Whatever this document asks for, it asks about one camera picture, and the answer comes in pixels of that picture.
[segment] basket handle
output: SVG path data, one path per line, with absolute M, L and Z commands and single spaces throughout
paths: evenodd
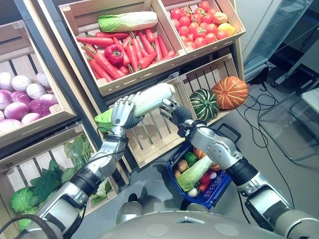
M 237 135 L 237 138 L 234 140 L 234 143 L 237 143 L 238 142 L 238 140 L 241 138 L 241 134 L 237 131 L 237 130 L 235 130 L 232 126 L 230 126 L 230 125 L 228 125 L 228 124 L 226 124 L 226 123 L 222 123 L 219 127 L 218 127 L 218 131 L 221 129 L 221 128 L 223 128 L 223 127 L 225 127 L 225 128 L 228 128 L 230 131 L 232 131 L 235 135 Z

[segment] wooden crate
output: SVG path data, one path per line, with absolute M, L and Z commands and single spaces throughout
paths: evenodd
M 231 54 L 169 80 L 167 83 L 175 88 L 176 93 L 173 99 L 189 108 L 193 119 L 197 119 L 189 96 L 201 88 L 210 90 L 227 76 L 237 76 Z M 214 123 L 229 112 L 220 111 L 218 116 L 207 124 Z M 127 130 L 127 137 L 130 139 L 129 148 L 139 167 L 147 165 L 184 141 L 184 138 L 177 135 L 177 127 L 160 115 L 159 109 L 146 114 L 142 122 Z
M 178 55 L 170 60 L 107 83 L 104 78 L 95 78 L 87 63 L 85 53 L 81 47 L 82 44 L 77 43 L 81 56 L 87 64 L 92 78 L 96 82 L 103 96 L 134 85 L 137 82 L 146 80 L 187 61 L 185 50 L 181 42 L 176 37 L 166 15 L 162 11 L 160 2 L 157 0 L 85 0 L 61 5 L 59 7 L 67 26 L 71 29 L 71 35 L 75 42 L 77 42 L 75 38 L 77 35 L 84 35 L 85 32 L 95 34 L 95 32 L 100 31 L 97 23 L 98 16 L 100 15 L 121 14 L 143 10 L 155 11 L 158 15 L 158 23 L 152 28 L 152 31 L 159 33 L 162 36 L 168 50 L 174 50 Z
M 0 135 L 4 147 L 75 116 L 73 109 L 58 88 L 47 66 L 34 46 L 23 21 L 0 26 L 0 72 L 26 75 L 35 80 L 37 72 L 44 72 L 59 102 L 50 108 L 51 114 L 15 131 Z
M 246 32 L 245 27 L 243 26 L 243 23 L 240 21 L 233 5 L 230 3 L 229 0 L 208 0 L 210 3 L 211 8 L 218 9 L 219 11 L 227 14 L 228 16 L 228 23 L 231 24 L 233 27 L 236 28 L 236 31 L 234 35 L 229 36 L 225 39 L 218 40 L 216 42 L 210 43 L 208 45 L 202 46 L 197 49 L 192 49 L 190 47 L 185 47 L 181 38 L 179 37 L 178 31 L 174 27 L 172 21 L 170 20 L 170 11 L 173 10 L 176 7 L 184 7 L 184 6 L 189 6 L 192 11 L 195 11 L 198 8 L 198 4 L 202 0 L 190 0 L 190 1 L 185 1 L 185 0 L 162 0 L 162 9 L 166 14 L 166 17 L 168 18 L 169 22 L 171 23 L 174 33 L 176 34 L 177 38 L 180 40 L 182 43 L 183 47 L 187 51 L 187 54 L 193 58 L 198 55 L 208 54 L 214 51 L 217 51 L 225 46 L 228 46 L 230 44 L 235 43 L 235 40 L 239 38 L 242 34 Z
M 85 128 L 79 124 L 0 160 L 0 227 L 15 216 L 14 211 L 10 208 L 11 195 L 20 188 L 31 186 L 30 180 L 39 177 L 41 169 L 47 169 L 52 158 L 56 160 L 62 170 L 73 167 L 71 160 L 64 153 L 63 144 L 84 134 L 87 135 Z M 86 215 L 117 196 L 118 185 L 112 176 L 108 177 L 108 180 L 112 187 L 108 193 L 109 197 L 93 207 L 88 206 Z M 17 233 L 17 227 L 14 225 L 5 230 L 3 235 L 5 239 L 10 239 L 14 238 Z

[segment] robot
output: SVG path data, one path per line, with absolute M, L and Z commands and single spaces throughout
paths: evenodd
M 41 221 L 38 224 L 32 223 L 17 238 L 72 237 L 81 224 L 79 210 L 86 206 L 99 184 L 116 169 L 128 143 L 126 129 L 136 126 L 141 120 L 134 117 L 135 97 L 126 96 L 115 102 L 113 127 L 100 150 L 69 182 L 49 197 L 34 216 Z M 178 126 L 179 136 L 203 150 L 228 173 L 237 190 L 247 197 L 245 206 L 261 228 L 209 213 L 196 205 L 190 205 L 187 211 L 140 215 L 141 208 L 134 202 L 137 209 L 125 212 L 124 208 L 122 214 L 126 219 L 118 218 L 120 224 L 102 236 L 102 239 L 319 239 L 319 220 L 294 210 L 286 197 L 237 151 L 230 139 L 216 135 L 204 121 L 193 120 L 189 110 L 173 100 L 163 99 L 160 108 L 162 114 Z

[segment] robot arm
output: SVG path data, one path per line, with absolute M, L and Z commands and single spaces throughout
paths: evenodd
M 63 184 L 36 214 L 47 222 L 57 238 L 71 238 L 81 224 L 79 210 L 86 207 L 89 197 L 97 192 L 100 183 L 115 171 L 128 142 L 125 136 L 126 129 L 134 127 L 139 122 L 139 118 L 134 117 L 136 96 L 138 94 L 115 102 L 111 134 L 106 135 L 100 150 L 69 182 Z M 32 223 L 19 238 L 42 239 L 46 236 L 37 224 Z
M 236 149 L 228 138 L 218 136 L 204 121 L 181 118 L 186 108 L 174 101 L 163 101 L 163 115 L 178 126 L 178 134 L 201 149 L 227 172 L 241 195 L 247 197 L 245 206 L 257 224 L 286 238 L 306 239 L 319 235 L 319 220 L 294 210 L 286 197 Z

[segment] green striped squash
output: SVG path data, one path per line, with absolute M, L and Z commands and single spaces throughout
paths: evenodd
M 206 89 L 199 89 L 189 98 L 199 120 L 208 121 L 217 117 L 219 108 L 214 93 Z

